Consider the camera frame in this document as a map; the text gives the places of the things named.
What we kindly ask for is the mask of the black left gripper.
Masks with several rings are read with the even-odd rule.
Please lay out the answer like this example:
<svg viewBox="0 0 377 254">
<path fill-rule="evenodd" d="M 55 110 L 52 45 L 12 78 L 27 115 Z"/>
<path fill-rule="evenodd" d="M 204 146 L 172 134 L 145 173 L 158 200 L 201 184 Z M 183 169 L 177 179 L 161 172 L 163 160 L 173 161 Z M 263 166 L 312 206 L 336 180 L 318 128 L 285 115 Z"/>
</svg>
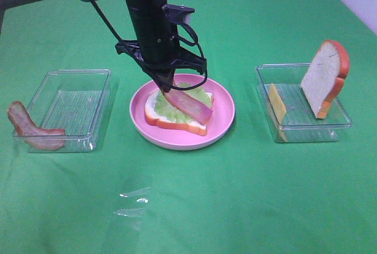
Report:
<svg viewBox="0 0 377 254">
<path fill-rule="evenodd" d="M 188 68 L 199 73 L 206 72 L 206 59 L 194 29 L 187 24 L 169 22 L 160 5 L 153 0 L 125 0 L 136 34 L 135 40 L 120 40 L 115 45 L 118 54 L 131 56 L 139 66 L 150 72 L 159 89 L 168 93 L 173 88 L 174 69 Z M 181 47 L 183 42 L 197 47 L 196 55 Z"/>
</svg>

